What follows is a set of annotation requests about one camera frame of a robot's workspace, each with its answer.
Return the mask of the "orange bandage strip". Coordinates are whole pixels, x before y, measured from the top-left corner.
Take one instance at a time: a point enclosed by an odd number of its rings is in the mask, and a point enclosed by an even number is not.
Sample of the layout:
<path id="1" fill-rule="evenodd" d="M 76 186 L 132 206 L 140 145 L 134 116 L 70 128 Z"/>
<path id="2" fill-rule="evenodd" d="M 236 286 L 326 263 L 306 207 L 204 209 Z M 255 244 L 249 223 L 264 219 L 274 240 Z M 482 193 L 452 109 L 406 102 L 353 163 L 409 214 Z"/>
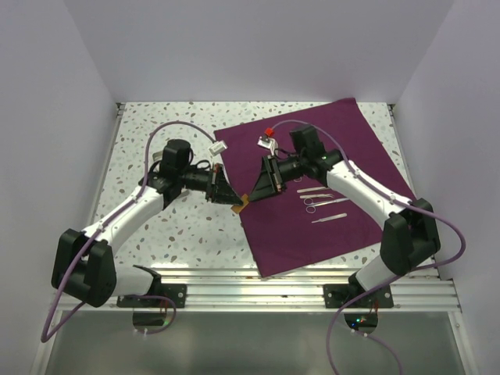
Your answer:
<path id="1" fill-rule="evenodd" d="M 241 204 L 239 204 L 239 205 L 233 205 L 231 207 L 231 210 L 235 214 L 239 215 L 241 213 L 241 211 L 248 206 L 248 204 L 249 204 L 248 195 L 247 194 L 243 194 L 241 196 Z"/>

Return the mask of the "straight silver tweezers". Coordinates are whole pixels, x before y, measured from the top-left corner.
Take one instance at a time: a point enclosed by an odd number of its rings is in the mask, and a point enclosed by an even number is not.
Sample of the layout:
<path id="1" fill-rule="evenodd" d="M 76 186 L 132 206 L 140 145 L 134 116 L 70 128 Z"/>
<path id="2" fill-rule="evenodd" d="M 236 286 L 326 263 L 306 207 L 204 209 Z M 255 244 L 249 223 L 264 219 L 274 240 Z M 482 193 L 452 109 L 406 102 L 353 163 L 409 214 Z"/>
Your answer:
<path id="1" fill-rule="evenodd" d="M 324 223 L 324 222 L 328 222 L 328 221 L 332 221 L 332 220 L 338 220 L 338 219 L 342 219 L 342 218 L 347 217 L 347 215 L 348 214 L 346 212 L 343 212 L 343 213 L 339 213 L 339 214 L 336 214 L 333 216 L 327 216 L 324 218 L 313 220 L 311 223 Z"/>

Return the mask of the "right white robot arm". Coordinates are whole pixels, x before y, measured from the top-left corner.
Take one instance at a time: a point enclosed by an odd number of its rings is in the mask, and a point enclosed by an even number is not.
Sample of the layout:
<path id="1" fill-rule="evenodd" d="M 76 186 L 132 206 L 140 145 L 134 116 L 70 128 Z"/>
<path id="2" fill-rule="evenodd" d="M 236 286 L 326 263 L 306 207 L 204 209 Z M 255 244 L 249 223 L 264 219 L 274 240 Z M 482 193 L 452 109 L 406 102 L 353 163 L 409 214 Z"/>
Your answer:
<path id="1" fill-rule="evenodd" d="M 290 133 L 294 152 L 277 158 L 277 142 L 268 129 L 258 145 L 262 158 L 258 180 L 249 196 L 257 202 L 280 195 L 286 183 L 299 177 L 318 181 L 356 204 L 381 228 L 380 254 L 348 279 L 348 297 L 363 307 L 376 297 L 375 287 L 403 277 L 441 248 L 431 204 L 397 194 L 364 173 L 340 148 L 325 149 L 317 129 L 302 124 Z"/>

